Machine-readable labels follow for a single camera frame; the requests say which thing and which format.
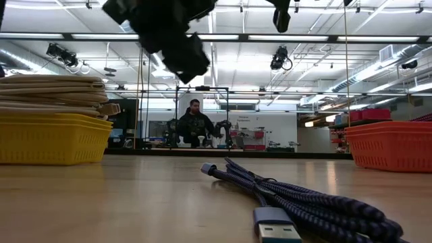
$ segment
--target usb connector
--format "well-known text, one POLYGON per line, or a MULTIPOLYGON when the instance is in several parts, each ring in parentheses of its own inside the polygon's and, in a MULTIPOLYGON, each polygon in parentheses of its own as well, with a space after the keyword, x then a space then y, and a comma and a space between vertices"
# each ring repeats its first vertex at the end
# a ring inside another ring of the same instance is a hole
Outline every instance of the usb connector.
POLYGON ((260 243, 300 243, 293 225, 258 224, 260 243))
POLYGON ((260 207, 254 210, 255 233, 260 243, 301 243, 294 223, 283 209, 260 207))

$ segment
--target desk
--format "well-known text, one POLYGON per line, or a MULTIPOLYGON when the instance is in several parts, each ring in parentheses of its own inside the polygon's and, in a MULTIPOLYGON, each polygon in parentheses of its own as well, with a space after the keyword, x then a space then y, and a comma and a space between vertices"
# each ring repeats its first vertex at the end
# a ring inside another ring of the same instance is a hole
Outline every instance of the desk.
MULTIPOLYGON (((0 239, 13 243, 254 243, 257 203, 199 170, 220 158, 107 155, 102 164, 0 167, 0 239)), ((370 203, 428 242, 432 175, 352 161, 234 159, 265 177, 370 203)))

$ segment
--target braided cable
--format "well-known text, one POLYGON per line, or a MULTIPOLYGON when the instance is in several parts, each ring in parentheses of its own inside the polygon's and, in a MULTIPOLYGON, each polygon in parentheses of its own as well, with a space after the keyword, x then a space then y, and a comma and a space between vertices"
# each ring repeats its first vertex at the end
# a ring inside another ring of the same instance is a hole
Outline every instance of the braided cable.
POLYGON ((283 208, 297 227, 328 242, 406 242, 400 239, 402 227, 371 205, 262 178, 231 159, 225 160, 226 172, 214 166, 208 174, 255 195, 262 207, 272 205, 283 208))

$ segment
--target person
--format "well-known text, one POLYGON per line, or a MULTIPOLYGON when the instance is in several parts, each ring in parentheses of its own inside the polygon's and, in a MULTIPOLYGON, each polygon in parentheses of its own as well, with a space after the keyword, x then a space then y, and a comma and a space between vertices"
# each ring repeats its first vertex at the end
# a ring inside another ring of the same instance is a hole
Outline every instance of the person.
POLYGON ((202 146, 198 136, 204 136, 203 144, 206 144, 206 129, 213 134, 215 127, 211 120, 200 112, 200 101, 193 99, 186 113, 179 120, 178 134, 183 137, 185 143, 190 143, 192 148, 196 148, 202 146))

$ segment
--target coiled cable bundle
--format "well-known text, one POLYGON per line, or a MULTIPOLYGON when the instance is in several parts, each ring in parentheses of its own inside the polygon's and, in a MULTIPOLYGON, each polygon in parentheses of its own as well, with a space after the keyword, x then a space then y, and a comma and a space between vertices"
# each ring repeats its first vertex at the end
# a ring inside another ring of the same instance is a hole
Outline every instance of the coiled cable bundle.
POLYGON ((99 119, 120 112, 98 77, 16 75, 0 78, 0 113, 77 113, 99 119))
POLYGON ((262 178, 229 158, 225 160, 226 172, 208 163, 201 171, 245 189, 258 199, 262 207, 284 209, 296 227, 328 242, 406 242, 400 239, 403 234, 401 226, 371 205, 262 178))

